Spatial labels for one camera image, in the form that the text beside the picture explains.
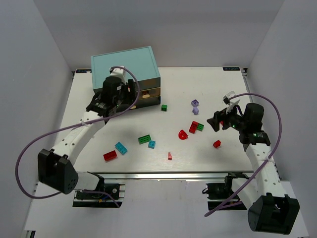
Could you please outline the red long lego brick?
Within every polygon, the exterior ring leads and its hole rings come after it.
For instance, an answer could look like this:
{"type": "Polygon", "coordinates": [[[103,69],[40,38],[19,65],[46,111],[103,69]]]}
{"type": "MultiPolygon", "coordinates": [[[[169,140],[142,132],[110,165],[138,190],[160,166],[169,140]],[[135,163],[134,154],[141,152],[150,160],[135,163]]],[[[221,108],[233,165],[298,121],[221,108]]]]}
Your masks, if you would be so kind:
{"type": "Polygon", "coordinates": [[[190,128],[189,128],[189,132],[194,134],[197,130],[198,125],[199,124],[196,121],[192,121],[190,128]]]}

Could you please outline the small red lego brick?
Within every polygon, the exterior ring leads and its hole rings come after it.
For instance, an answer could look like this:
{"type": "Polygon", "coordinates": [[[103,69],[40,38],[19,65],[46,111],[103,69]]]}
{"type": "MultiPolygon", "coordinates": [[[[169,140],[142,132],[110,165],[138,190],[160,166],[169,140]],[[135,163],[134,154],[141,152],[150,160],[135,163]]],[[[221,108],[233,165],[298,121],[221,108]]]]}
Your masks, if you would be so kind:
{"type": "Polygon", "coordinates": [[[213,143],[213,147],[214,148],[218,148],[219,146],[221,145],[221,141],[220,140],[217,140],[213,143]]]}

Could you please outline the red arch lego piece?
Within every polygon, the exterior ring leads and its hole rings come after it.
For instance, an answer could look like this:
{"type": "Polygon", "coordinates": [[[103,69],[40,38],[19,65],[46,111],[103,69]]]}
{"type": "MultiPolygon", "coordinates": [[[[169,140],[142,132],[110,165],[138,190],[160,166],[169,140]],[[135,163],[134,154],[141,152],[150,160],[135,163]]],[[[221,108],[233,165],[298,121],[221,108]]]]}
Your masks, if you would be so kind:
{"type": "Polygon", "coordinates": [[[178,133],[178,138],[181,140],[185,140],[188,138],[188,134],[184,130],[180,130],[178,133]]]}

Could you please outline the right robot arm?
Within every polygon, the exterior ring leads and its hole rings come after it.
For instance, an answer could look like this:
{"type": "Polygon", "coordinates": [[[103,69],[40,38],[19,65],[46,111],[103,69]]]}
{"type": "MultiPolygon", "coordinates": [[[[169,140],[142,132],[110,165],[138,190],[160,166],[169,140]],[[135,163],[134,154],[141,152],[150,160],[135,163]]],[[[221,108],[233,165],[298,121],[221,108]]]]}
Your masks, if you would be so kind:
{"type": "Polygon", "coordinates": [[[248,210],[248,224],[254,232],[288,235],[300,210],[296,198],[284,190],[271,156],[270,140],[262,130],[263,106],[248,103],[242,115],[232,105],[214,113],[207,122],[214,131],[233,128],[249,158],[252,176],[230,174],[225,185],[238,196],[248,210]]]}

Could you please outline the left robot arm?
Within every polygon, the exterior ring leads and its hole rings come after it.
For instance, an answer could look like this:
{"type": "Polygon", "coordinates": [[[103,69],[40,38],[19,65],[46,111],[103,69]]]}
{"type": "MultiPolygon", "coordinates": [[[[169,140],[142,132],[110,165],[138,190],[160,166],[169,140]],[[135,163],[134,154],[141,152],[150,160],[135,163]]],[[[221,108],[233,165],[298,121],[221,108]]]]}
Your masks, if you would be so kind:
{"type": "Polygon", "coordinates": [[[136,82],[124,81],[118,76],[109,76],[103,88],[97,92],[80,120],[50,150],[42,149],[38,154],[39,181],[63,194],[73,190],[100,191],[104,179],[92,172],[78,172],[74,165],[78,156],[93,136],[102,129],[110,118],[117,115],[117,107],[126,102],[133,104],[137,99],[136,82]]]}

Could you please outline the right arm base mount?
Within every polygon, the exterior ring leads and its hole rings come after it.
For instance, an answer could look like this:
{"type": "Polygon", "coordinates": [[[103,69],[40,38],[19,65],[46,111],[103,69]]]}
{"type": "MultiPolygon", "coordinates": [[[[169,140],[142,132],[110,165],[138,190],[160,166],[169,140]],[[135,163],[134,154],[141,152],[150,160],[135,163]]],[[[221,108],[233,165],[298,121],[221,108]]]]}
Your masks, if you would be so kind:
{"type": "MultiPolygon", "coordinates": [[[[231,189],[232,181],[234,179],[243,179],[243,181],[247,180],[249,177],[245,173],[233,173],[229,172],[222,182],[209,182],[206,184],[206,187],[202,190],[202,194],[207,196],[208,200],[208,210],[213,210],[216,206],[222,203],[225,199],[227,199],[233,191],[231,189]]],[[[229,202],[225,204],[225,208],[221,210],[236,210],[243,211],[247,210],[245,205],[242,203],[241,199],[236,195],[229,202]]]]}

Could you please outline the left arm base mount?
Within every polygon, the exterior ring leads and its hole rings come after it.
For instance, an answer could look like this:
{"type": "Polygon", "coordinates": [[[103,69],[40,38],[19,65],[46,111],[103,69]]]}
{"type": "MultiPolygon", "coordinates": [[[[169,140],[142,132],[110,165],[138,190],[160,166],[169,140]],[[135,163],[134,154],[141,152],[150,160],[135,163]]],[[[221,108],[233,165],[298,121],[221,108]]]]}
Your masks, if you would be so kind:
{"type": "Polygon", "coordinates": [[[75,208],[120,208],[125,196],[122,181],[105,181],[98,193],[75,191],[72,207],[75,208]]]}

